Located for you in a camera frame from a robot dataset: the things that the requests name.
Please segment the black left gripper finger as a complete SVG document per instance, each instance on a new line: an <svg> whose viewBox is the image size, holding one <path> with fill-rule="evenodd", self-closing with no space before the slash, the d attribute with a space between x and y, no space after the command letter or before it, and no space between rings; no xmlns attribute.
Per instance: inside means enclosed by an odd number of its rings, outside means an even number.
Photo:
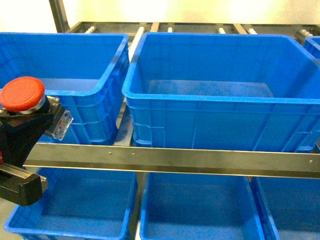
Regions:
<svg viewBox="0 0 320 240"><path fill-rule="evenodd" d="M58 111L21 114L0 111L0 162L21 168L32 148L46 131L58 124Z"/></svg>

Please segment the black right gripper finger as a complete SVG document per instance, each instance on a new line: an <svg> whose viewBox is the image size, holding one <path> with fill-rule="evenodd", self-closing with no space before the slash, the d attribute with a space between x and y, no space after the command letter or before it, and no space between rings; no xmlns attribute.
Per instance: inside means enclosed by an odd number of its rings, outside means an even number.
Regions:
<svg viewBox="0 0 320 240"><path fill-rule="evenodd" d="M46 177L2 163L0 165L0 197L19 206L30 206L48 189Z"/></svg>

